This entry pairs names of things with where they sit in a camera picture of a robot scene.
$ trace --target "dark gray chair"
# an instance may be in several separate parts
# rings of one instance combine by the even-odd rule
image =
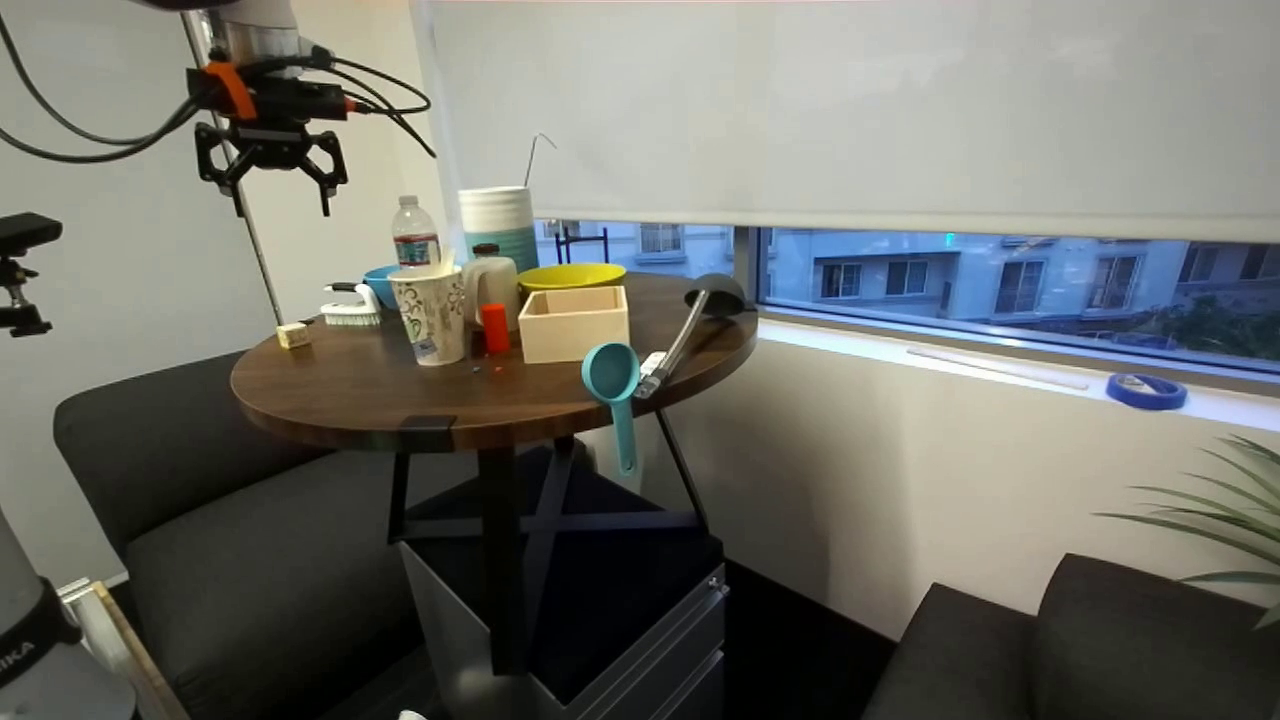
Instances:
[[[1038,617],[926,588],[865,720],[1280,720],[1280,630],[1150,571],[1063,558]]]
[[[231,364],[54,410],[54,447],[128,567],[118,603],[196,720],[420,705],[420,623],[389,547],[390,456],[255,433]]]

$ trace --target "floor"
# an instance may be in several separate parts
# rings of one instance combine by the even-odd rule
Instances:
[[[856,720],[892,640],[728,564],[722,720]]]

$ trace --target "window blind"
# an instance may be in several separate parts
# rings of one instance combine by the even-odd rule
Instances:
[[[1280,241],[1274,0],[428,0],[541,217]]]

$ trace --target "black stand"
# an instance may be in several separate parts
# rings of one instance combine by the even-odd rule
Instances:
[[[654,528],[695,528],[708,538],[705,506],[688,482],[688,463],[674,447],[669,415],[654,412],[664,443],[674,459],[674,475],[691,499],[691,512],[565,512],[568,486],[577,475],[597,475],[593,456],[581,439],[559,438],[551,443],[551,463],[542,472],[537,512],[521,518],[521,482],[513,447],[478,451],[478,518],[430,518],[409,519],[409,459],[412,451],[397,451],[390,469],[390,543],[397,541],[463,541],[485,538],[485,581],[486,581],[486,630],[490,630],[490,672],[521,678],[529,661],[529,646],[541,631],[549,567],[557,558],[559,531],[654,531]]]

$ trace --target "cable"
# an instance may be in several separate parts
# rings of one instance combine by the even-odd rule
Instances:
[[[67,121],[59,109],[52,109],[52,99],[41,92],[41,85],[31,82],[22,56],[15,52],[15,46],[11,46],[11,35],[7,35],[4,16],[0,16],[0,39],[4,39],[4,52],[7,52],[15,76],[19,76],[22,89],[31,92],[31,99],[37,99],[54,126],[64,126],[67,131],[75,131],[81,139],[133,148],[133,145],[145,145],[146,137],[155,137],[155,131],[146,131],[146,137],[101,137],[101,131],[81,128],[81,126]]]
[[[401,115],[401,109],[397,109],[383,92],[374,92],[370,85],[363,85],[360,76],[338,71],[338,68],[321,68],[321,71],[356,85],[363,97],[374,99],[374,114],[380,114],[380,115],[389,115],[390,126],[401,126],[428,156],[434,156],[434,148]]]
[[[401,109],[401,115],[412,115],[412,114],[428,114],[428,109],[430,109],[430,97],[428,97],[428,92],[420,92],[417,85],[409,85],[409,82],[401,82],[401,76],[390,76],[390,71],[380,71],[380,68],[370,68],[370,65],[356,65],[356,62],[349,62],[349,56],[331,56],[331,65],[367,71],[367,76],[374,76],[374,82],[383,82],[383,85],[397,85],[397,89],[405,89],[409,97],[417,97],[420,103],[417,103],[417,109]]]
[[[181,103],[152,137],[141,137],[134,145],[128,148],[115,148],[115,152],[101,152],[101,156],[64,156],[64,152],[48,152],[48,148],[37,148],[37,145],[22,145],[15,139],[7,128],[0,128],[0,139],[27,152],[27,156],[41,156],[41,160],[52,160],[52,166],[110,166],[110,160],[125,160],[125,156],[134,156],[152,145],[159,145],[166,131],[185,128],[199,109],[187,99]]]
[[[351,89],[342,89],[342,92],[349,92],[351,114],[389,115],[389,109],[383,109],[380,99],[360,97],[360,92],[351,92]]]

